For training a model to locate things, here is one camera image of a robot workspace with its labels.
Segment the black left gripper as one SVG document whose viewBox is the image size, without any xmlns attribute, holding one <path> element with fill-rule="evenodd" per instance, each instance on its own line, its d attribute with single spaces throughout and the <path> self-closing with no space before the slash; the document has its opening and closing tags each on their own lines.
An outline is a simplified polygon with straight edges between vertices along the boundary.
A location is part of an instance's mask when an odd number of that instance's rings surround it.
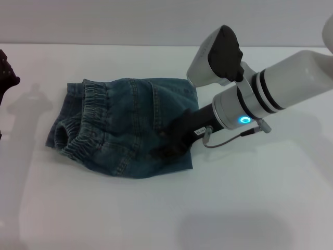
<svg viewBox="0 0 333 250">
<path fill-rule="evenodd" d="M 0 74 L 1 74 L 1 82 L 0 82 L 0 104 L 2 103 L 3 97 L 10 88 L 18 85 L 20 83 L 20 78 L 16 76 L 13 72 L 13 69 L 9 62 L 7 61 L 8 57 L 0 50 Z"/>
</svg>

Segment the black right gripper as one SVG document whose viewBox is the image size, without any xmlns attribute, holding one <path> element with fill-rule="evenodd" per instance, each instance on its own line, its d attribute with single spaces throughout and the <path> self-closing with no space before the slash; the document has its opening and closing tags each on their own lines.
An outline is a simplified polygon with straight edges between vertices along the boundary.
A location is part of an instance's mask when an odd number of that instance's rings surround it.
<svg viewBox="0 0 333 250">
<path fill-rule="evenodd" d="M 197 130 L 211 126 L 213 132 L 223 130 L 222 125 L 215 117 L 213 106 L 209 104 L 197 111 L 186 109 L 179 117 L 173 119 L 165 128 L 160 131 L 164 138 L 180 138 L 179 143 L 168 143 L 164 146 L 154 148 L 150 155 L 156 159 L 171 160 L 177 159 L 186 154 L 192 144 L 203 138 Z"/>
</svg>

